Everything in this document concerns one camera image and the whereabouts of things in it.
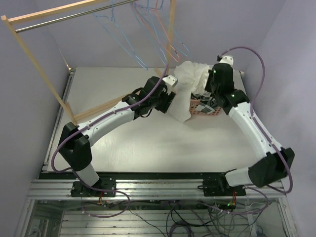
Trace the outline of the wooden clothes rack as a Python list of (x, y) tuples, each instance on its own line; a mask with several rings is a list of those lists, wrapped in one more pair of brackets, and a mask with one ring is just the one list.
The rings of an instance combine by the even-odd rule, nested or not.
[[(138, 56), (149, 68), (163, 68), (164, 64), (135, 17), (127, 16), (132, 14), (129, 5), (118, 8), (116, 21), (124, 29)], [(36, 11), (38, 6), (33, 0), (0, 1), (0, 15), (6, 15), (7, 18)], [(19, 34), (59, 95), (66, 85), (66, 62), (71, 68), (140, 67), (100, 24), (112, 30), (115, 27), (113, 22), (98, 20), (100, 18), (89, 14)], [(36, 122), (41, 126), (52, 125), (59, 103), (3, 22), (0, 23), (0, 75), (1, 109), (6, 110), (8, 116), (13, 116), (7, 119), (8, 123), (15, 119), (16, 123), (25, 122), (28, 125)], [(80, 114), (124, 94), (127, 89), (112, 92), (110, 95), (109, 90), (101, 90), (99, 97), (86, 94), (79, 97), (83, 102), (77, 99), (79, 104), (76, 106), (71, 100), (69, 103), (73, 112)]]

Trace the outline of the aluminium rail base frame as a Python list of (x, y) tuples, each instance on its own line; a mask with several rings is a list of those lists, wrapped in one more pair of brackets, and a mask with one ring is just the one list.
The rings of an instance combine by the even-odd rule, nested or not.
[[(116, 82), (114, 89), (127, 89), (128, 94), (144, 87), (149, 79), (136, 75), (135, 70), (117, 68), (89, 71), (88, 75), (111, 76)], [(297, 236), (281, 179), (261, 188), (224, 184), (227, 171), (250, 167), (256, 162), (248, 139), (224, 111), (218, 116), (201, 116), (180, 123), (168, 111), (164, 114), (152, 110), (146, 118), (117, 127), (91, 148), (92, 166), (101, 178), (115, 181), (115, 196), (72, 197), (73, 183), (79, 178), (57, 151), (63, 127), (70, 122), (78, 125), (102, 113), (60, 119), (48, 151), (49, 169), (31, 183), (28, 199), (53, 200), (56, 208), (76, 209), (74, 215), (62, 213), (58, 236), (155, 236), (153, 228), (144, 227), (128, 212), (138, 201), (166, 201), (165, 212), (157, 208), (144, 212), (147, 219), (161, 222), (160, 233), (166, 236), (202, 232), (223, 235), (218, 227), (210, 230), (194, 224), (194, 214), (184, 209), (190, 205), (199, 210), (216, 210), (225, 214), (226, 219), (234, 219), (239, 237), (246, 234), (246, 228), (255, 236), (255, 220), (263, 217), (274, 220), (273, 200), (278, 201), (277, 212), (284, 222), (280, 232), (288, 237)], [(244, 219), (246, 228), (240, 224)]]

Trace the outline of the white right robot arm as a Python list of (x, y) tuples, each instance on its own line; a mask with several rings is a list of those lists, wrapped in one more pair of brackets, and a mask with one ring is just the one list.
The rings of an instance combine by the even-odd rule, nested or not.
[(288, 177), (292, 184), (290, 167), (294, 151), (284, 148), (277, 142), (253, 112), (246, 94), (235, 88), (233, 67), (219, 62), (209, 70), (205, 90), (211, 92), (216, 104), (223, 109), (242, 130), (252, 146), (256, 162), (250, 167), (227, 171), (223, 180), (218, 182), (218, 191), (229, 195), (236, 186), (254, 185), (258, 188), (269, 187), (271, 183)]

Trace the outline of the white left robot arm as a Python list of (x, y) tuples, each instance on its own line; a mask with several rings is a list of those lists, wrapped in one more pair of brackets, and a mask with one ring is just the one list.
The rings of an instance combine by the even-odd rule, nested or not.
[(72, 197), (115, 196), (115, 181), (101, 178), (92, 166), (92, 146), (117, 127), (148, 117), (152, 110), (165, 114), (175, 97), (173, 88), (177, 82), (173, 76), (151, 77), (144, 87), (125, 95), (109, 111), (78, 125), (70, 122), (63, 127), (57, 151), (79, 178), (73, 183)]

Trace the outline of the pink laundry basket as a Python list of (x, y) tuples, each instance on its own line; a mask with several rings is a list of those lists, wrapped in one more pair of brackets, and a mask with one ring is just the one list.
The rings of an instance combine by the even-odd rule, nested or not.
[(197, 100), (191, 99), (189, 112), (191, 115), (199, 116), (217, 116), (222, 112), (222, 108), (217, 107), (214, 109), (211, 106), (208, 106), (207, 100)]

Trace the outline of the blue wire hanger white shirt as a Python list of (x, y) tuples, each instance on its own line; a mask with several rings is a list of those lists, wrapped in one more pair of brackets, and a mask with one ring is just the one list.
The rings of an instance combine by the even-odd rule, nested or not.
[(109, 34), (109, 36), (120, 46), (120, 48), (128, 54), (134, 62), (136, 62), (141, 68), (147, 70), (148, 66), (139, 57), (123, 27), (115, 18), (115, 4), (116, 0), (110, 1), (110, 9), (101, 10), (100, 13), (92, 13), (97, 22), (103, 27), (103, 29)]

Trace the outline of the black white plaid shirt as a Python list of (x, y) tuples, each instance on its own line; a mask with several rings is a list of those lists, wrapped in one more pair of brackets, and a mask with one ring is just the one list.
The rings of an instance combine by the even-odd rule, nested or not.
[(221, 107), (218, 106), (215, 98), (200, 96), (197, 98), (198, 103), (195, 111), (202, 115), (218, 115), (221, 112)]

